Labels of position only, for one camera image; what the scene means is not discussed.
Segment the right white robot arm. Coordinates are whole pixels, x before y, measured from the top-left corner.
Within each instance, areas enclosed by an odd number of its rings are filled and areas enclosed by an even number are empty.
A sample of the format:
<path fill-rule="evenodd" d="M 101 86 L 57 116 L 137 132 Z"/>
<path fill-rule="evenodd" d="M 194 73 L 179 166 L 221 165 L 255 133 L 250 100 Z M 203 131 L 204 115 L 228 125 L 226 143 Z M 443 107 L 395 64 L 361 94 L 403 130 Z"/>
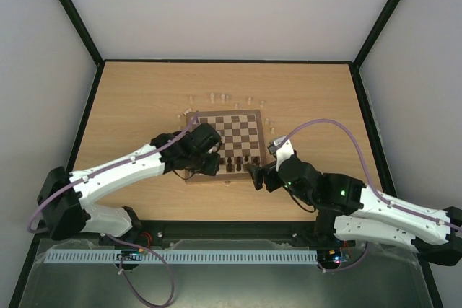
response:
<path fill-rule="evenodd" d="M 317 210 L 315 237 L 325 244 L 375 242 L 403 247 L 427 262 L 454 266 L 461 260 L 461 210 L 433 209 L 403 201 L 343 174 L 321 173 L 296 155 L 265 166 L 246 165 L 257 190 L 285 189 Z"/>

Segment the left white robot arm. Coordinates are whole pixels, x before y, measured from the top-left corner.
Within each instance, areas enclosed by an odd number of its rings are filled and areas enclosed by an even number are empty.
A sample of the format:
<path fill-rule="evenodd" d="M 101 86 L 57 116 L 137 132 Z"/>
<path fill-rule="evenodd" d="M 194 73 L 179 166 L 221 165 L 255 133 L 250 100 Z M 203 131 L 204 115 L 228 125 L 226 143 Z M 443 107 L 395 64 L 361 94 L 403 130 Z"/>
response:
<path fill-rule="evenodd" d="M 161 133 L 140 149 L 100 166 L 73 172 L 57 167 L 48 173 L 37 198 L 45 230 L 53 240 L 81 232 L 113 237 L 130 234 L 141 227 L 133 209 L 101 206 L 98 200 L 140 180 L 173 171 L 215 176 L 220 145 L 219 133 L 202 123 Z"/>

